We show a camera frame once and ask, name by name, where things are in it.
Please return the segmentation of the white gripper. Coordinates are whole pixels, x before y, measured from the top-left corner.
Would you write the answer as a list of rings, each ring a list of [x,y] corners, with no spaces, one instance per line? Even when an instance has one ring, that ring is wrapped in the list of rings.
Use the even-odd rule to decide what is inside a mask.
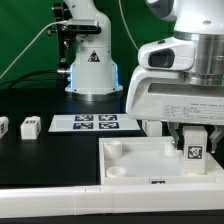
[[[224,125],[224,37],[184,36],[146,44],[129,85],[126,113],[168,122],[173,145],[180,123]]]

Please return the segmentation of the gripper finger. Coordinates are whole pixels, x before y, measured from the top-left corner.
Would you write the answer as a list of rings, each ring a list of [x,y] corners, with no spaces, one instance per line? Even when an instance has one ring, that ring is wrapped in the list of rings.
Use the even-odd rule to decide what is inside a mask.
[[[211,140],[211,152],[215,153],[217,144],[219,141],[224,137],[224,126],[215,126],[215,130],[213,133],[210,135],[210,140]]]

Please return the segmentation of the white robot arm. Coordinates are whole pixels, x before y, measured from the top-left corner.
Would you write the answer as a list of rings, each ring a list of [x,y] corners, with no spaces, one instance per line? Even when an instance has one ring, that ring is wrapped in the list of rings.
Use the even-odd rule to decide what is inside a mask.
[[[90,100],[121,87],[111,59],[110,21],[93,0],[64,0],[78,34],[67,90]],[[146,0],[154,15],[175,23],[174,35],[143,45],[126,113],[163,121],[171,135],[180,123],[212,125],[213,147],[224,137],[224,0]]]

